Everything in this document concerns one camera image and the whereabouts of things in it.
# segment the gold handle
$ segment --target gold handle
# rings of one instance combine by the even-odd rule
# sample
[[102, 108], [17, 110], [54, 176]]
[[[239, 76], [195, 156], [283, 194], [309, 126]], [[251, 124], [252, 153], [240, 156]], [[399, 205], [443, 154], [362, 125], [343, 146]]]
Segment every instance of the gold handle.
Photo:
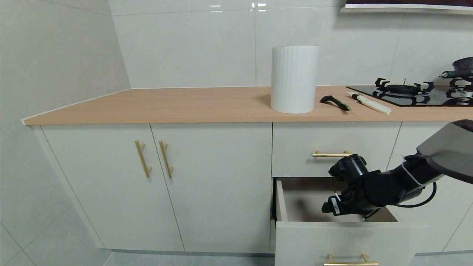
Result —
[[347, 157], [350, 155], [351, 153], [349, 153], [347, 150], [344, 150], [343, 153], [320, 153], [319, 150], [317, 150], [315, 153], [312, 153], [312, 157]]
[[143, 165], [143, 169], [145, 170], [146, 178], [149, 178], [149, 172], [151, 171], [151, 166], [146, 166], [145, 158], [143, 156], [143, 149], [145, 144], [140, 144], [139, 141], [135, 141], [136, 149], [138, 150], [138, 155], [140, 156], [141, 164]]
[[174, 167], [173, 166], [169, 167], [169, 162], [167, 161], [167, 155], [166, 155], [167, 143], [163, 143], [163, 141], [159, 141], [159, 147], [161, 148], [161, 153], [163, 154], [164, 165], [165, 165], [166, 170], [167, 170], [167, 175], [169, 176], [169, 179], [171, 179], [171, 178], [173, 178], [171, 173], [173, 172]]
[[379, 266], [377, 261], [368, 261], [365, 253], [361, 254], [364, 261], [335, 262], [332, 255], [328, 254], [329, 262], [324, 262], [324, 266]]

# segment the ribbed white vase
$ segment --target ribbed white vase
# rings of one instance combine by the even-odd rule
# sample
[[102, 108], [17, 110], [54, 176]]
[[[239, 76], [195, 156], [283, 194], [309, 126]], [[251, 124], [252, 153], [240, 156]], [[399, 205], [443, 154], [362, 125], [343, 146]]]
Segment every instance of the ribbed white vase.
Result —
[[319, 46], [272, 49], [271, 109], [303, 114], [314, 109]]

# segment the wooden countertop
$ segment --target wooden countertop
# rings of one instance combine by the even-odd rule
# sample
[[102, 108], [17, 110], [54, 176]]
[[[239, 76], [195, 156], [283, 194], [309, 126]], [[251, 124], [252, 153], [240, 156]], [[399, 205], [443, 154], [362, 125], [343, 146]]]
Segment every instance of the wooden countertop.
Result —
[[[345, 86], [318, 86], [312, 112], [289, 115], [270, 108], [270, 87], [129, 89], [24, 120], [38, 124], [130, 124], [321, 121], [454, 121], [473, 119], [473, 107], [398, 107], [384, 115], [348, 97]], [[351, 106], [319, 103], [333, 95]]]

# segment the range hood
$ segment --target range hood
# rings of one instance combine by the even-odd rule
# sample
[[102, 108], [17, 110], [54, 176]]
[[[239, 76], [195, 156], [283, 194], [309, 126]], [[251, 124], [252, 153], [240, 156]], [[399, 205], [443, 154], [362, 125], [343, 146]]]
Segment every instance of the range hood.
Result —
[[473, 14], [473, 0], [347, 0], [342, 13], [414, 12]]

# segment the gas stove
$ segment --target gas stove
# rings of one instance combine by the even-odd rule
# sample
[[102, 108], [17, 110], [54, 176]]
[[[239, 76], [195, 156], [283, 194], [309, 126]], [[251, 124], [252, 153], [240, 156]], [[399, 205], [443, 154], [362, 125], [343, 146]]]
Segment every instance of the gas stove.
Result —
[[386, 79], [377, 79], [373, 85], [355, 85], [347, 88], [373, 96], [397, 106], [473, 106], [473, 85], [434, 85], [433, 82], [413, 85], [389, 84]]

